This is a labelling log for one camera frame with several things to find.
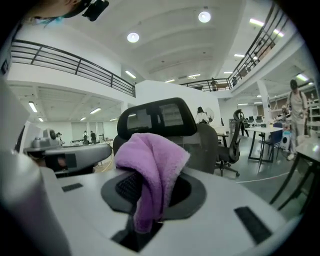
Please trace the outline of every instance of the towel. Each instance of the towel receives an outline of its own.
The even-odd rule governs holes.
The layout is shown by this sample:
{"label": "towel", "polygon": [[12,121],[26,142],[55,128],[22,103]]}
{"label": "towel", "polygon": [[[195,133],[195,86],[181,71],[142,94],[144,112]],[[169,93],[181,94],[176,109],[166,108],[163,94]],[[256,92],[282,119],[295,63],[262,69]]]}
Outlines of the towel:
{"label": "towel", "polygon": [[189,157],[179,145],[152,133],[135,133],[119,148],[115,165],[133,168],[143,177],[141,197],[133,216],[136,232],[150,232],[153,221],[162,218]]}

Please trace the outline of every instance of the railing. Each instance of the railing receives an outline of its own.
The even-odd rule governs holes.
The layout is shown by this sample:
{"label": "railing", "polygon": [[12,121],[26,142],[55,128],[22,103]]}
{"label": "railing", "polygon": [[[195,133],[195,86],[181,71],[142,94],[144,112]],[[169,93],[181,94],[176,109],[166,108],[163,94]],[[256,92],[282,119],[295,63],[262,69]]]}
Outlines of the railing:
{"label": "railing", "polygon": [[135,86],[105,68],[48,45],[15,40],[11,48],[12,62],[41,66],[68,72],[136,97]]}
{"label": "railing", "polygon": [[187,83],[182,83],[181,86],[187,86],[190,88],[198,89],[203,92],[227,91],[231,89],[230,82],[226,78],[217,78],[194,82],[191,81]]}
{"label": "railing", "polygon": [[244,78],[268,54],[281,37],[284,36],[283,30],[288,20],[289,18],[285,16],[281,8],[275,3],[272,3],[264,25],[261,27],[240,63],[228,77],[232,87]]}

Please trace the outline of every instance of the person in white clothes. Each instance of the person in white clothes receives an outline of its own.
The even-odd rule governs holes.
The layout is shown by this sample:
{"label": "person in white clothes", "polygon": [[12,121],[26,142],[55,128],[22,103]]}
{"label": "person in white clothes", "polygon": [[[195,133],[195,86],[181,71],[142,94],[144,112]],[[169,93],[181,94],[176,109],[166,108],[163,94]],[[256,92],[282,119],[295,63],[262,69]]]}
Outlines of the person in white clothes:
{"label": "person in white clothes", "polygon": [[291,105],[291,150],[288,160],[293,160],[296,156],[298,136],[305,134],[305,122],[307,118],[307,97],[298,89],[296,80],[290,81],[291,92],[287,98],[286,106]]}
{"label": "person in white clothes", "polygon": [[198,107],[197,114],[195,116],[195,122],[197,124],[209,124],[209,118],[207,114],[204,112],[202,107]]}

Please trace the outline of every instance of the column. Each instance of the column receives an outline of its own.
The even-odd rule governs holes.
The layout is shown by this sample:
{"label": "column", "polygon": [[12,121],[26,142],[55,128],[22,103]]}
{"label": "column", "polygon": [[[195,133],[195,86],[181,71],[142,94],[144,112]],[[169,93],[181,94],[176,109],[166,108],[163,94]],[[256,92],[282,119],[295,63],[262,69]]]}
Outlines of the column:
{"label": "column", "polygon": [[269,102],[267,87],[265,82],[262,80],[258,80],[257,84],[258,84],[259,92],[261,95],[261,98],[259,99],[262,101],[262,105],[263,105],[264,120],[265,120],[265,123],[268,125],[269,122],[272,120],[272,118],[271,118],[270,102]]}
{"label": "column", "polygon": [[125,112],[125,110],[127,110],[127,109],[128,109],[128,102],[122,101],[121,102],[121,114],[123,112]]}

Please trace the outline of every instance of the white shoe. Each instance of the white shoe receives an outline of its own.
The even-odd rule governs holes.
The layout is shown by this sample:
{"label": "white shoe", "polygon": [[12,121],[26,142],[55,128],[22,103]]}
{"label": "white shoe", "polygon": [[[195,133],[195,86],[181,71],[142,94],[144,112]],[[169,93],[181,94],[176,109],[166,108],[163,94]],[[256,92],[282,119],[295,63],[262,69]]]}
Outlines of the white shoe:
{"label": "white shoe", "polygon": [[289,161],[291,161],[291,160],[293,160],[295,157],[296,157],[295,154],[290,154],[290,155],[288,155],[288,157],[287,157],[286,159],[289,160]]}

